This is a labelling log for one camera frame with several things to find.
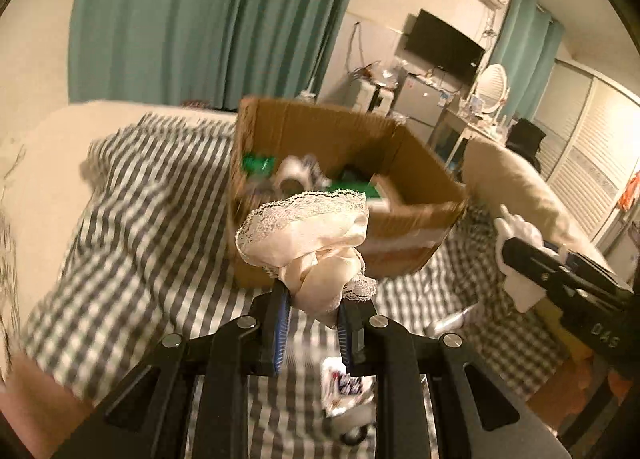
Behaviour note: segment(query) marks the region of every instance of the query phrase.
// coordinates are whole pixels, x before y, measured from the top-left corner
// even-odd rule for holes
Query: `orange cloth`
[[[625,191],[618,199],[619,208],[625,212],[631,210],[631,207],[638,199],[638,195],[640,195],[640,172],[637,172],[626,185]]]

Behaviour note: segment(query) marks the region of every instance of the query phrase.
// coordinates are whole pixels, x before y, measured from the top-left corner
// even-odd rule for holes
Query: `mini fridge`
[[[407,73],[401,76],[393,110],[407,116],[406,126],[427,144],[447,94]]]

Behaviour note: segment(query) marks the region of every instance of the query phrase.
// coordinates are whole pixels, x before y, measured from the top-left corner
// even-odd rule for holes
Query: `louvered closet door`
[[[584,107],[592,77],[562,63],[556,63],[533,123],[546,133],[538,160],[541,175],[548,179],[571,139]]]
[[[640,153],[640,110],[593,80],[592,99],[574,143],[548,181],[590,237],[609,217]]]

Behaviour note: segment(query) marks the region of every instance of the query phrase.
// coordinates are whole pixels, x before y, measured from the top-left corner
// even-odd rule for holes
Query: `cream satin cloth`
[[[305,192],[252,211],[236,247],[244,262],[287,286],[293,306],[334,327],[343,296],[366,300],[376,292],[355,249],[367,236],[368,219],[364,194]]]

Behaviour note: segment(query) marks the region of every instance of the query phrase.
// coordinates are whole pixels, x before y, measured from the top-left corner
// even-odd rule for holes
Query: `white glove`
[[[494,220],[495,229],[498,231],[495,260],[500,271],[506,276],[504,290],[513,298],[518,312],[525,313],[545,298],[546,291],[504,263],[502,259],[504,242],[512,237],[517,237],[562,264],[566,260],[567,249],[563,246],[560,249],[560,254],[558,254],[552,249],[545,248],[545,242],[540,231],[533,224],[526,222],[521,216],[510,214],[504,204],[500,205],[500,215],[502,217]]]

